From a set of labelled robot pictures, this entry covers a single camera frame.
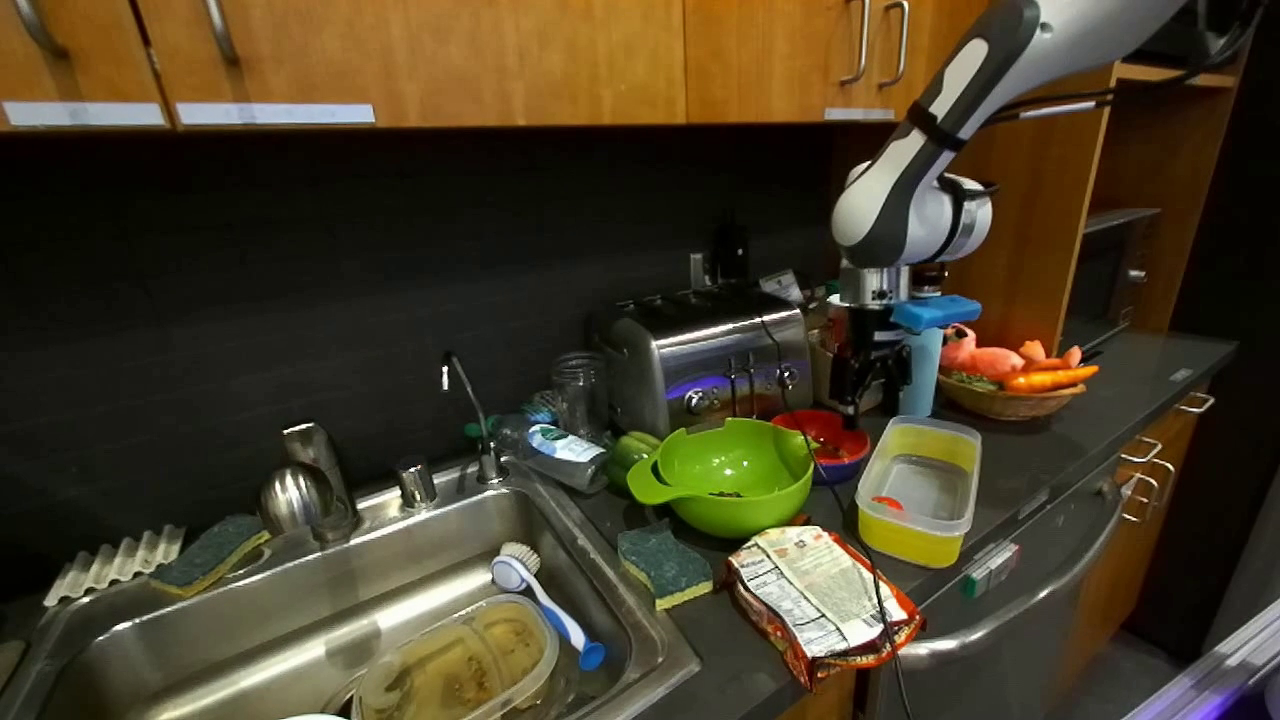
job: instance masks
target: countertop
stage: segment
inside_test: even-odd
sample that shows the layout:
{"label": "countertop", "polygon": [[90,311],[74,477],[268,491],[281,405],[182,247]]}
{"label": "countertop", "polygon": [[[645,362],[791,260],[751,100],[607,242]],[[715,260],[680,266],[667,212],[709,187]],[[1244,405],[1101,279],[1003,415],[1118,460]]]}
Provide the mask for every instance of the countertop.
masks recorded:
{"label": "countertop", "polygon": [[[1219,366],[1228,366],[1228,355],[1232,345],[1224,342],[1128,331],[1105,348],[1105,372],[1093,379],[1089,396],[1050,420],[997,424],[942,408],[942,420],[984,434],[980,500],[970,533],[964,536],[964,555],[980,551],[990,536],[1003,536],[1022,507],[1040,507],[1111,464],[1141,427],[1167,413],[1184,393],[1198,388]],[[605,536],[638,519],[619,498],[595,498],[585,503]],[[841,511],[829,491],[811,498],[809,516],[841,527]],[[713,562],[734,547],[694,542],[680,527],[676,536]],[[956,577],[884,555],[880,570],[918,603]],[[779,651],[742,619],[724,589],[673,610],[673,619],[705,667],[645,716],[779,716],[779,707],[799,699],[804,687],[788,676]]]}

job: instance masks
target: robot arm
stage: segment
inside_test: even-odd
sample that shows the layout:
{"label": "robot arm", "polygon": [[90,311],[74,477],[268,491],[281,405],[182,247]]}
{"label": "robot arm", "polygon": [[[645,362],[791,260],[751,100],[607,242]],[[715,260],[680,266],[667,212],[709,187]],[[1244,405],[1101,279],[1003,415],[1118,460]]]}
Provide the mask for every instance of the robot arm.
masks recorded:
{"label": "robot arm", "polygon": [[875,159],[848,172],[830,238],[861,270],[861,306],[904,299],[909,266],[958,260],[990,230],[956,153],[1015,96],[1141,48],[1184,0],[997,0],[947,68],[911,104]]}

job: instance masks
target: stainless steel sink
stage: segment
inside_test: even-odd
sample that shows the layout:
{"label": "stainless steel sink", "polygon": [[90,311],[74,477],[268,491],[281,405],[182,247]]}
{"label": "stainless steel sink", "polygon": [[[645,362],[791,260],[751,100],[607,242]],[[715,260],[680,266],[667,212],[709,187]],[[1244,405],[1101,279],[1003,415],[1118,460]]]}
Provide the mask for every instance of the stainless steel sink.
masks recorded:
{"label": "stainless steel sink", "polygon": [[358,516],[348,546],[270,551],[194,600],[131,579],[47,612],[0,716],[281,720],[344,707],[393,639],[494,596],[489,562],[502,542],[537,547],[549,593],[607,643],[601,673],[567,676],[556,716],[637,716],[694,673],[673,619],[625,579],[561,488],[509,477],[445,491],[435,507],[376,491]]}

